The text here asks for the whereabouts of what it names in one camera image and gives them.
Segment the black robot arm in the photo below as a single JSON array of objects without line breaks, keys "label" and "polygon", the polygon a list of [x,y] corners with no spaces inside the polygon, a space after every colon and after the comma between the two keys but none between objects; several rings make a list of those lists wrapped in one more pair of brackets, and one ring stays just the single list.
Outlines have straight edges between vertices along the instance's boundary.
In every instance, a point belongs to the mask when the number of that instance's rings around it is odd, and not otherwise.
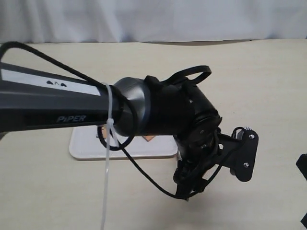
[{"label": "black robot arm", "polygon": [[35,69],[0,66],[0,132],[101,126],[113,118],[115,129],[136,136],[173,136],[183,158],[174,173],[176,198],[203,192],[204,173],[218,149],[221,117],[198,88],[211,74],[206,66],[179,71],[159,81],[125,77],[107,87]]}]

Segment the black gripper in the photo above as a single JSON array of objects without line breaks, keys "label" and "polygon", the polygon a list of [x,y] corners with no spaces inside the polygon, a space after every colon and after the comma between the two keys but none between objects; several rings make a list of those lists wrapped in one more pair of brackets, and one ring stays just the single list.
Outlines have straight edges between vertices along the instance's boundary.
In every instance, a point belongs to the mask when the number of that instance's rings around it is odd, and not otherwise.
[{"label": "black gripper", "polygon": [[221,134],[221,129],[217,128],[201,145],[176,141],[178,146],[177,168],[173,175],[173,180],[177,185],[175,198],[189,199],[202,193],[220,171],[219,166],[209,179],[203,178],[204,174],[216,165],[213,160],[219,151],[219,134]]}]

